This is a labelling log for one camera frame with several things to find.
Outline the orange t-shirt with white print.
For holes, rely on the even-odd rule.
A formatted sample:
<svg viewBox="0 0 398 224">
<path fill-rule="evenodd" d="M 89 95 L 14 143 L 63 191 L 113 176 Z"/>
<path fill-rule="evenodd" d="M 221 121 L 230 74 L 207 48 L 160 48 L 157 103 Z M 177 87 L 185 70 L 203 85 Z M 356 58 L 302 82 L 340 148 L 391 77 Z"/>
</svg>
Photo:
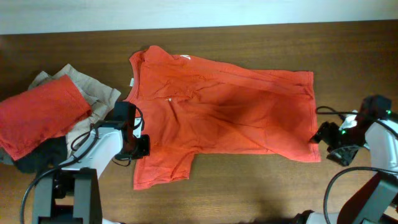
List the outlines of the orange t-shirt with white print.
<svg viewBox="0 0 398 224">
<path fill-rule="evenodd" d="M 127 101 L 144 117 L 150 154 L 133 187 L 187 179 L 197 154 L 278 154 L 320 162 L 313 73 L 250 70 L 153 45 L 130 58 Z"/>
</svg>

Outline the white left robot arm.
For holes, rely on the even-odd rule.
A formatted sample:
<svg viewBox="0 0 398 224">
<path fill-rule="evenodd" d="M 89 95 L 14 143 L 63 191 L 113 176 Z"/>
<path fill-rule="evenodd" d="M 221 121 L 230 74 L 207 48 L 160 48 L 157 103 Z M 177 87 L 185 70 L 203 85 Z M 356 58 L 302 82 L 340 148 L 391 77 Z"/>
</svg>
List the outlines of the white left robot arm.
<svg viewBox="0 0 398 224">
<path fill-rule="evenodd" d="M 31 182 L 21 202 L 20 222 L 33 191 L 32 223 L 107 224 L 98 179 L 110 162 L 126 167 L 150 154 L 144 125 L 136 105 L 117 102 L 110 120 L 96 122 L 72 142 L 78 149 L 71 157 Z"/>
</svg>

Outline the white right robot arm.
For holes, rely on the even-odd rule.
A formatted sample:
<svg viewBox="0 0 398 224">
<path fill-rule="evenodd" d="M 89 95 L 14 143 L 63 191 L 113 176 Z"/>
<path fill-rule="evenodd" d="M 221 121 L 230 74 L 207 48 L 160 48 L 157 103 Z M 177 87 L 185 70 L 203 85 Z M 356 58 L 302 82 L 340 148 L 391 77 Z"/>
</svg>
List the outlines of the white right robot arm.
<svg viewBox="0 0 398 224">
<path fill-rule="evenodd" d="M 366 97 L 359 110 L 336 111 L 319 106 L 317 114 L 335 114 L 342 124 L 324 122 L 312 137 L 314 143 L 327 144 L 327 158 L 344 170 L 328 183 L 321 213 L 307 210 L 297 214 L 292 223 L 397 223 L 386 215 L 387 208 L 397 208 L 397 113 L 392 101 L 381 95 Z M 339 177 L 353 171 L 370 171 L 373 176 L 337 213 L 328 212 L 328 199 Z"/>
</svg>

